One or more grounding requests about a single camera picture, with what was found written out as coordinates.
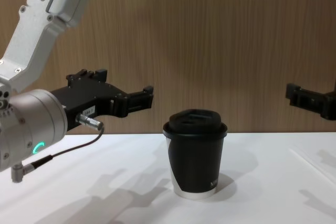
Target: black paper cup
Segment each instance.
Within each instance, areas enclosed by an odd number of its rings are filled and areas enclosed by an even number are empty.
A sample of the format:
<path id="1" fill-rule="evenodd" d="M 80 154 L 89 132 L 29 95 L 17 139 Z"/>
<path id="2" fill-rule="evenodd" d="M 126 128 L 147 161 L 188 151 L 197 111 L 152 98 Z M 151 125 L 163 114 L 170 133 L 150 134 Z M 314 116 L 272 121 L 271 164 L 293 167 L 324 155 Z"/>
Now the black paper cup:
<path id="1" fill-rule="evenodd" d="M 217 112 L 185 110 L 163 126 L 177 195 L 204 199 L 215 193 L 227 126 Z"/>

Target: black cable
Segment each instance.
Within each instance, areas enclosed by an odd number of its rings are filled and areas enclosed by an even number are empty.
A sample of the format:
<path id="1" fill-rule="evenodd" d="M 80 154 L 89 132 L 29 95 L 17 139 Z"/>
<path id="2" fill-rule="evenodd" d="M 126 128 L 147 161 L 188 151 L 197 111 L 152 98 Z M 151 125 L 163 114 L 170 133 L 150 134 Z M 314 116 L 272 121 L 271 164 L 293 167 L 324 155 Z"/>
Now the black cable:
<path id="1" fill-rule="evenodd" d="M 71 152 L 71 151 L 74 151 L 74 150 L 76 150 L 76 149 L 79 149 L 79 148 L 82 148 L 82 147 L 85 147 L 85 146 L 88 146 L 88 145 L 90 145 L 90 144 L 95 143 L 96 141 L 99 140 L 99 138 L 101 138 L 101 136 L 102 136 L 103 134 L 104 134 L 104 126 L 101 128 L 99 135 L 98 135 L 94 140 L 92 140 L 92 141 L 90 141 L 90 142 L 88 142 L 88 143 L 86 143 L 86 144 L 81 144 L 81 145 L 78 145 L 78 146 L 69 148 L 69 149 L 67 149 L 67 150 L 61 151 L 61 152 L 56 153 L 56 154 L 54 154 L 54 155 L 48 155 L 48 156 L 45 156 L 45 157 L 43 157 L 43 158 L 41 158 L 41 159 L 39 159 L 39 160 L 37 160 L 37 161 L 35 161 L 35 162 L 32 162 L 31 165 L 33 165 L 34 168 L 37 169 L 37 168 L 39 168 L 41 165 L 44 165 L 44 164 L 46 164 L 47 162 L 49 162 L 50 160 L 52 160 L 54 157 L 57 157 L 57 156 L 62 155 L 62 154 L 64 154 L 64 153 Z"/>

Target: cup lid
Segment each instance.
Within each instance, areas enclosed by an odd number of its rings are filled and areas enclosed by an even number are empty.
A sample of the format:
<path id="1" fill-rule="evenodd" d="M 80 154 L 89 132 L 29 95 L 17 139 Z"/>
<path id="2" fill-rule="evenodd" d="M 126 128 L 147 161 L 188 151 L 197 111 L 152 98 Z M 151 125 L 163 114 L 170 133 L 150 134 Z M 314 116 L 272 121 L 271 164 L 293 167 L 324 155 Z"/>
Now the cup lid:
<path id="1" fill-rule="evenodd" d="M 222 138 L 227 134 L 227 126 L 217 112 L 190 109 L 174 114 L 163 126 L 163 134 L 168 138 L 177 136 Z"/>

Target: wood grain panel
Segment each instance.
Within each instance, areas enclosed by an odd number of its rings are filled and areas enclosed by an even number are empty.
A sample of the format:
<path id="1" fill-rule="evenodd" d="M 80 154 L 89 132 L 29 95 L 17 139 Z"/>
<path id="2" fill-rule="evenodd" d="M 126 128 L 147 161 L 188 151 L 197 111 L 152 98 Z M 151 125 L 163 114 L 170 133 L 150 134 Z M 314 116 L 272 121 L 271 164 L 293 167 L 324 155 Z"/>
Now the wood grain panel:
<path id="1" fill-rule="evenodd" d="M 0 0 L 0 52 L 25 1 Z M 107 68 L 127 92 L 154 85 L 153 108 L 103 118 L 109 133 L 161 132 L 187 108 L 218 111 L 231 132 L 335 131 L 284 98 L 288 82 L 332 89 L 335 39 L 335 0 L 90 0 L 30 89 L 62 87 L 81 68 Z"/>

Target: table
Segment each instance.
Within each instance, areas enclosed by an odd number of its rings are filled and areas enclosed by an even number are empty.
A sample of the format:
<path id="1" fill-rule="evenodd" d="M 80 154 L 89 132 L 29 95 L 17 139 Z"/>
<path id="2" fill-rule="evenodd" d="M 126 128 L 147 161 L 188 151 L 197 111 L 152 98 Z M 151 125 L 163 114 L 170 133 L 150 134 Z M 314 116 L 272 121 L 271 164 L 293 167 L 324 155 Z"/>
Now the table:
<path id="1" fill-rule="evenodd" d="M 92 138 L 66 136 L 27 161 Z M 0 223 L 336 223 L 336 133 L 228 134 L 220 171 L 214 196 L 183 199 L 163 135 L 105 135 L 20 184 L 0 173 Z"/>

